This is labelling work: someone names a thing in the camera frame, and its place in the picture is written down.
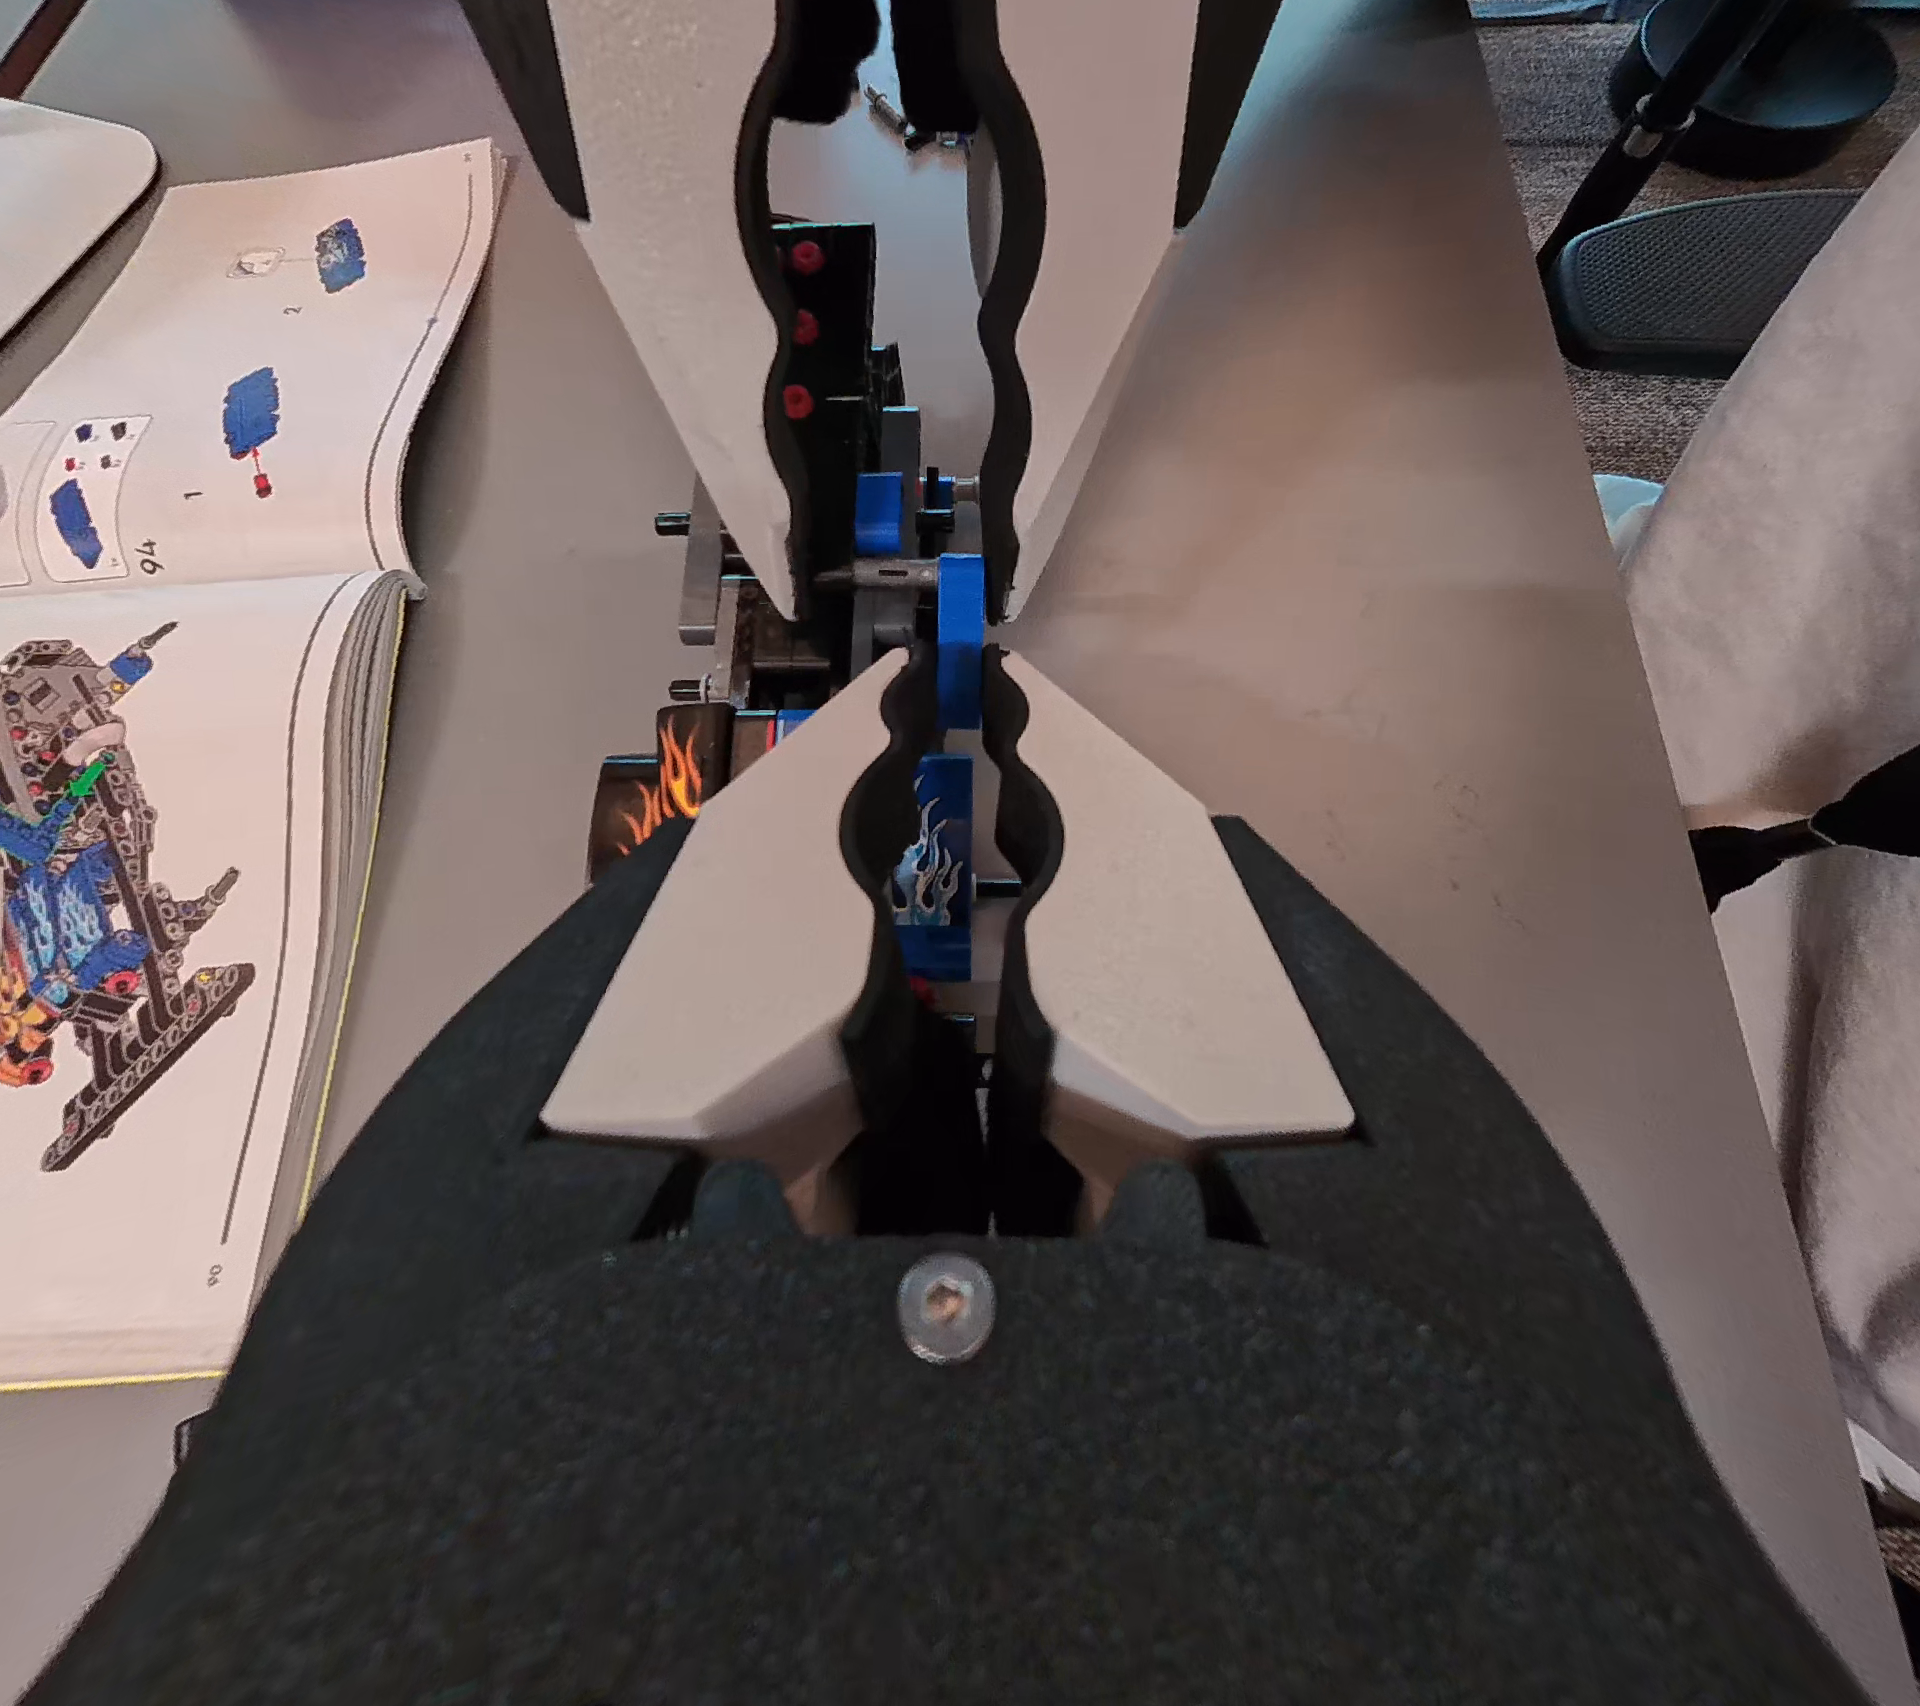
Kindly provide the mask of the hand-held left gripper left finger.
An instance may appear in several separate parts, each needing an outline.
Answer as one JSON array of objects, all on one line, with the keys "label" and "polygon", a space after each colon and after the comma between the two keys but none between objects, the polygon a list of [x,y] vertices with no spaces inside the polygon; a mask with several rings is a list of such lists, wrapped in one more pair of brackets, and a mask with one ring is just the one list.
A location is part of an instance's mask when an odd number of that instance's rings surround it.
[{"label": "hand-held left gripper left finger", "polygon": [[553,1133],[828,1165],[913,1100],[891,883],[920,656],[890,651],[703,801],[539,1111]]}]

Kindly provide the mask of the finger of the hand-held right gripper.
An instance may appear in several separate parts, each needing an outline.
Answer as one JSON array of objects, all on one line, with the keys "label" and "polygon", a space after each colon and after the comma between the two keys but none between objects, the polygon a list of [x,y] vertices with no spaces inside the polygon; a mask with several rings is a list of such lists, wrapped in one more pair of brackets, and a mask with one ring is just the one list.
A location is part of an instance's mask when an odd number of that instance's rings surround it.
[{"label": "finger of the hand-held right gripper", "polygon": [[780,0],[546,0],[581,244],[725,529],[781,616],[795,454],[767,443],[781,301],[765,220]]},{"label": "finger of the hand-held right gripper", "polygon": [[1197,2],[955,0],[998,206],[975,314],[995,622],[1059,537],[1174,239]]}]

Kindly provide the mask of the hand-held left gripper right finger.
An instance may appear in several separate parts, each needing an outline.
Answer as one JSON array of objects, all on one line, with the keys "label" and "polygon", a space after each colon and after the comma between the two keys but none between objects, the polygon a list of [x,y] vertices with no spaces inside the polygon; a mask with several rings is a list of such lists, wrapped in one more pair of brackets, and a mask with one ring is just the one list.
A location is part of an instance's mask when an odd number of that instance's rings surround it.
[{"label": "hand-held left gripper right finger", "polygon": [[1089,1185],[1356,1124],[1206,806],[1019,654],[986,676],[1041,1130]]}]

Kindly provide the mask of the black and blue lego truck model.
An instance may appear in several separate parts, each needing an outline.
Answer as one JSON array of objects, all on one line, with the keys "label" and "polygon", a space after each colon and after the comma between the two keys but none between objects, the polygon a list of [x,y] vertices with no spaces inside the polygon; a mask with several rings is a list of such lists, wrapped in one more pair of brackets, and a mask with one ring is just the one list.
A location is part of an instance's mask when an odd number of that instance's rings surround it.
[{"label": "black and blue lego truck model", "polygon": [[[792,298],[780,402],[807,476],[804,568],[824,575],[809,614],[777,614],[743,547],[697,482],[685,512],[653,529],[683,546],[677,635],[697,654],[667,686],[653,742],[608,756],[587,817],[587,877],[662,826],[692,819],[881,654],[926,641],[938,657],[938,557],[972,551],[959,527],[978,479],[923,459],[899,350],[876,344],[876,231],[776,220],[776,262]],[[974,1086],[991,1075],[978,1034],[974,910],[1012,902],[1017,879],[979,879],[974,731],[938,731],[916,770],[916,837],[890,897],[905,971],[974,1048]]]}]

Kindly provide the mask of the blue lego beam piece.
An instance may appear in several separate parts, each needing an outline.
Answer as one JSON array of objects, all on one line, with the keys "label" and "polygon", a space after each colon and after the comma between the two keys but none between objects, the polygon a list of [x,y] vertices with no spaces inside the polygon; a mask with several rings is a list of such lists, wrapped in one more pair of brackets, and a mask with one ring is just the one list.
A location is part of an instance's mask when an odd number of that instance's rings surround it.
[{"label": "blue lego beam piece", "polygon": [[943,733],[974,733],[981,728],[986,560],[974,551],[943,551],[934,568],[938,726]]}]

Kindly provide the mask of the open lego instruction booklet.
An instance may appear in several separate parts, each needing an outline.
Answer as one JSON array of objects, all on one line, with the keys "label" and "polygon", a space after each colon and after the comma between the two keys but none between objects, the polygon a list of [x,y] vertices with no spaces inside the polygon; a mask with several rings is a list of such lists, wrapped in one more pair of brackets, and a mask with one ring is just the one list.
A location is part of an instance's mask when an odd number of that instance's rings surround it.
[{"label": "open lego instruction booklet", "polygon": [[4,416],[5,1393],[220,1376],[312,1190],[505,167],[172,187]]}]

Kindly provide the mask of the white stand base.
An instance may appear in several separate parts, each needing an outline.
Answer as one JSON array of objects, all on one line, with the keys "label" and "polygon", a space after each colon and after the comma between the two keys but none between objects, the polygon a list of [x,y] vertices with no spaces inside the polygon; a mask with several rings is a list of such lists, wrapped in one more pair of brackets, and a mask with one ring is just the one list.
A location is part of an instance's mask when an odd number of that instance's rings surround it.
[{"label": "white stand base", "polygon": [[152,140],[128,125],[2,99],[2,338],[150,190]]}]

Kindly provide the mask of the dark mesh panel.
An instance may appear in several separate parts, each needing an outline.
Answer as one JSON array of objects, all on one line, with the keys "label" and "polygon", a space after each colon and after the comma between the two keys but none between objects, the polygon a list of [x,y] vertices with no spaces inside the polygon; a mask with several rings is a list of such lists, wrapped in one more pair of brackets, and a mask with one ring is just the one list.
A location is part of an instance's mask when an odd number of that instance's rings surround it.
[{"label": "dark mesh panel", "polygon": [[1583,229],[1543,277],[1579,368],[1728,379],[1860,190],[1793,187],[1667,204]]}]

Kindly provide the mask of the black slanted pole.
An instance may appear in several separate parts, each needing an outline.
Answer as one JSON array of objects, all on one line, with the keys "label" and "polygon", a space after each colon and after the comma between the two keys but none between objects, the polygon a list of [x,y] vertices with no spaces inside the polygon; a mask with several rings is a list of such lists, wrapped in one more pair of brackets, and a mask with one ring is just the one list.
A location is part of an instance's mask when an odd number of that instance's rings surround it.
[{"label": "black slanted pole", "polygon": [[1538,250],[1547,277],[1565,245],[1616,220],[1692,125],[1693,112],[1783,0],[1716,0],[1663,73],[1618,114],[1618,127]]}]

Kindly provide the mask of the black round stand base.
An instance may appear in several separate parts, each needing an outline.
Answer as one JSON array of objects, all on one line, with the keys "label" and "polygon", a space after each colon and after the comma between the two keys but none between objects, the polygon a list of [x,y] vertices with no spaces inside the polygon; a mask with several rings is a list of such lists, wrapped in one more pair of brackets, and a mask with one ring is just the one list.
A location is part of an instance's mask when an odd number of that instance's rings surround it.
[{"label": "black round stand base", "polygon": [[[1628,114],[1677,57],[1718,0],[1660,0],[1606,79],[1616,117]],[[1667,162],[1724,179],[1809,172],[1883,108],[1897,82],[1885,38],[1851,9],[1813,15],[1783,50],[1750,54],[1705,91]]]}]

